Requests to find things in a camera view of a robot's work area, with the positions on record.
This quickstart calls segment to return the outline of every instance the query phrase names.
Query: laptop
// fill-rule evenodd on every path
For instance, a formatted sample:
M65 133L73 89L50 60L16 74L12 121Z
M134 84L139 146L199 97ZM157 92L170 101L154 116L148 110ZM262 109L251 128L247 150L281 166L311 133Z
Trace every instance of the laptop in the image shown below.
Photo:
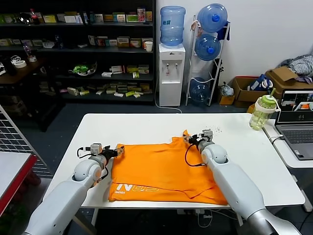
M276 129L296 157L313 160L313 89L284 90Z

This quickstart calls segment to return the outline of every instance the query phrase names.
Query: blue water jug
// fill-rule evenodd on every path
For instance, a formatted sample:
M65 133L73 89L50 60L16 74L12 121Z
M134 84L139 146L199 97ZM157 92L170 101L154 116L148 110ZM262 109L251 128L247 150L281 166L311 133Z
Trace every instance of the blue water jug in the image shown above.
M209 86L206 83L201 83L205 81L203 78L196 77L195 79L190 81L190 97L194 104L205 103L211 95Z
M181 6L161 8L161 42L167 46L182 43L186 9Z
M227 22L226 8L220 4L210 4L201 9L198 14L198 21L204 31L215 33L221 30Z
M209 34L203 34L196 39L195 52L202 60L214 60L219 55L220 50L220 41Z

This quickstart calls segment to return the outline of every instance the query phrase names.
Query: tape roll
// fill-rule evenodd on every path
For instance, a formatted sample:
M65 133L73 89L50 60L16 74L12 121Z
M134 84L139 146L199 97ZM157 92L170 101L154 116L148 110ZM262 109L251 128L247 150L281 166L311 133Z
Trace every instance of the tape roll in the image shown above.
M20 60L20 61L17 61L14 66L17 68L17 69L20 69L20 68L24 68L26 67L26 62L24 60Z

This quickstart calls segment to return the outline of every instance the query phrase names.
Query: water bottle rack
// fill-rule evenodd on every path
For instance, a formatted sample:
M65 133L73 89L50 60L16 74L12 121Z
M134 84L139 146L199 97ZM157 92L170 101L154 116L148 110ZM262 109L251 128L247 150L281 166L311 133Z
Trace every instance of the water bottle rack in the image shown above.
M199 83L208 83L208 82L211 82L211 81L214 81L213 82L213 86L212 86L212 91L211 91L211 96L210 96L210 99L209 99L209 102L208 102L208 106L211 106L211 101L212 101L212 97L213 97L213 92L214 92L214 89L215 89L215 86L216 86L216 81L217 81L217 77L220 73L220 69L221 69L221 64L222 64L222 55L223 55L223 48L224 48L224 44L225 42L227 41L227 36L228 36L228 33L229 33L229 28L230 28L230 22L228 22L227 24L227 29L226 29L226 34L225 34L225 37L224 37L224 42L223 44L221 45L221 52L219 54L218 57L216 57L214 60L213 60L213 63L215 63L217 69L216 69L216 74L213 78L212 76L212 73L211 73L211 67L210 69L208 70L208 79L206 81L198 81L196 80L192 74L193 74L193 68L194 68L194 63L193 63L193 57L194 56L197 56L196 52L195 52L195 44L196 44L196 40L195 38L198 36L198 34L201 32L201 24L200 22L198 22L196 16L194 15L193 17L193 23L192 23L192 26L191 26L191 30L192 30L192 33L191 33L191 40L190 40L190 53L189 53L189 66L190 66L190 70L189 70L189 74L188 74L188 86L187 86L187 90L186 90L186 106L188 104L188 99L190 98L190 93L189 93L189 89L190 89L190 82L192 79L196 80L197 82Z

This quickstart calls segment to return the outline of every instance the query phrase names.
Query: water cooler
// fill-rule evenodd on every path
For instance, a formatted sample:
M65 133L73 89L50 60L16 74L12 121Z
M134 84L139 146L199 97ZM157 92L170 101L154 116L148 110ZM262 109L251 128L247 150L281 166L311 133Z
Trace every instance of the water cooler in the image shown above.
M185 65L185 48L182 44L159 49L159 103L160 106L179 106Z

